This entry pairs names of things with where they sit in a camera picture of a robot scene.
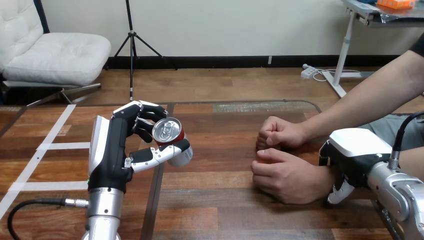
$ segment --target fist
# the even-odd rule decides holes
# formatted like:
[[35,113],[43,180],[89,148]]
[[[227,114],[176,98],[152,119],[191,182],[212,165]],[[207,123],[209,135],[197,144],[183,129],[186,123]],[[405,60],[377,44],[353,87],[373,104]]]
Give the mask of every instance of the fist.
[[285,204],[308,204],[327,196],[336,181],[327,166],[315,166],[273,148],[260,150],[253,161],[253,184]]
[[306,140],[306,131],[301,123],[291,123],[276,116],[270,116],[259,130],[256,148],[258,150],[296,148]]

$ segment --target light stand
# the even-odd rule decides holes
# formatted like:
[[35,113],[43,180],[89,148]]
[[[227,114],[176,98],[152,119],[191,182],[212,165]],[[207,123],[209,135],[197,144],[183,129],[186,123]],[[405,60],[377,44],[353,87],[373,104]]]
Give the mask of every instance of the light stand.
[[149,49],[151,49],[156,55],[158,55],[161,59],[164,59],[166,63],[171,66],[173,69],[177,70],[177,67],[170,62],[166,57],[162,56],[158,51],[156,51],[153,47],[151,47],[147,42],[145,42],[141,37],[137,35],[137,33],[133,30],[133,21],[131,19],[131,11],[130,11],[130,1],[125,0],[126,3],[126,13],[128,15],[128,23],[129,23],[129,33],[128,36],[125,38],[125,41],[123,41],[122,45],[116,52],[115,56],[113,58],[116,58],[124,45],[127,43],[128,39],[130,39],[131,43],[131,50],[130,50],[130,58],[131,58],[131,69],[129,74],[129,100],[133,100],[133,73],[134,73],[134,58],[138,59],[137,51],[136,51],[136,43],[134,37],[136,37],[138,40],[140,40],[144,45],[146,45]]

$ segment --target can lid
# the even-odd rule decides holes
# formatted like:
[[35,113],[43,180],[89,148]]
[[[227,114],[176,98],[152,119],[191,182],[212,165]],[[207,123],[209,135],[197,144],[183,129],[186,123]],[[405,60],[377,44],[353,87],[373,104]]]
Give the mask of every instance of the can lid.
[[166,117],[159,120],[151,131],[153,138],[160,143],[168,143],[181,133],[181,123],[176,118]]

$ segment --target chair cushion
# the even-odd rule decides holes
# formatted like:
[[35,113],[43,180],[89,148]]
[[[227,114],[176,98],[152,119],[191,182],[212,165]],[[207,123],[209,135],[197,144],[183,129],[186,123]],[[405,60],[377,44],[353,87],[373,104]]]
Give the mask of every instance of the chair cushion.
[[47,33],[4,69],[8,81],[85,86],[100,74],[111,52],[104,37],[85,33]]
[[0,74],[43,35],[34,0],[0,0]]

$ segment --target robotic arm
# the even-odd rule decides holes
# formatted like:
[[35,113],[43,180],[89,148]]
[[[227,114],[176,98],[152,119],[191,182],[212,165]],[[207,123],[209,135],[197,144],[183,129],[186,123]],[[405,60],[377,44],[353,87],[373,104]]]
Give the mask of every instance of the robotic arm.
[[190,147],[187,139],[150,147],[125,156],[126,138],[139,135],[150,143],[153,124],[166,118],[168,112],[161,106],[132,101],[113,112],[111,120],[97,116],[94,122],[89,151],[89,201],[87,207],[86,233],[83,240],[118,240],[121,209],[126,184],[133,173],[166,162]]
[[341,175],[324,206],[340,203],[355,188],[369,188],[386,213],[384,220],[400,239],[424,239],[424,184],[402,172],[400,147],[393,149],[367,129],[334,131],[319,151],[319,165],[326,166],[330,160]]

